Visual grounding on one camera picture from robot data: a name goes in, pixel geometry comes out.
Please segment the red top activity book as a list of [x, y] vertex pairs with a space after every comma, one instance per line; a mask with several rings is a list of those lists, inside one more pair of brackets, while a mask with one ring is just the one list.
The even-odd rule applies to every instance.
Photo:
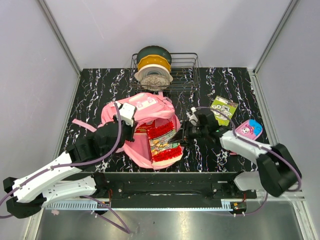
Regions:
[[155, 127], [155, 122], [148, 122], [148, 123], [144, 123], [142, 125], [140, 125], [139, 127], [137, 127], [135, 129], [135, 134], [147, 134], [149, 129], [152, 129]]

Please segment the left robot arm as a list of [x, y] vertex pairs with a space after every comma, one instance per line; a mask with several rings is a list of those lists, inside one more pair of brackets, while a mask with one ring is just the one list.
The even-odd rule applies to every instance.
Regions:
[[6, 195], [0, 203], [6, 206], [6, 217], [24, 219], [54, 202], [72, 197], [94, 195], [103, 198], [108, 193], [108, 186], [96, 176], [66, 183], [61, 181], [111, 156], [125, 141], [132, 141], [136, 126], [133, 118], [115, 117], [77, 140], [55, 160], [34, 173], [22, 178], [4, 179]]

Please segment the pink student backpack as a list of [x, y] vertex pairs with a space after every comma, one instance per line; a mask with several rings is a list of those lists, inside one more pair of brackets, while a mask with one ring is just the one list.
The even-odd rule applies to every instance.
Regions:
[[[168, 122], [173, 123], [175, 131], [181, 126], [178, 117], [175, 115], [175, 109], [171, 100], [163, 95], [142, 92], [116, 102], [120, 102], [121, 104], [129, 103], [137, 108], [134, 115], [134, 120], [137, 124], [136, 128], [152, 121], [155, 122], [155, 128]], [[133, 138], [133, 142], [125, 141], [124, 145], [117, 149], [116, 152], [125, 152], [133, 162], [145, 169], [160, 170], [172, 165], [168, 164], [165, 167], [153, 167], [148, 135], [134, 133]]]

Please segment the green bottom book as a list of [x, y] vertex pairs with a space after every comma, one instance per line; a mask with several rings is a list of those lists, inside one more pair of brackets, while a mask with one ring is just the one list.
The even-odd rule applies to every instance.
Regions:
[[231, 119], [238, 108], [238, 103], [231, 100], [227, 100], [221, 96], [216, 96], [210, 108], [218, 110], [212, 111], [215, 115], [215, 119], [218, 121], [220, 126], [228, 126]]

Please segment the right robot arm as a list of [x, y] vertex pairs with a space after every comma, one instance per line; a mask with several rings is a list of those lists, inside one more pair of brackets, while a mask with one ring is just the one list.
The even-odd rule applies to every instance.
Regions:
[[194, 140], [208, 139], [257, 166], [257, 171], [244, 171], [232, 179], [227, 185], [230, 197], [239, 198], [248, 190], [264, 190], [273, 197], [279, 197], [285, 192], [297, 192], [301, 189], [302, 174], [283, 144], [269, 145], [240, 135], [233, 127], [219, 125], [212, 113], [200, 114], [198, 108], [188, 117], [169, 139], [169, 143], [186, 147]]

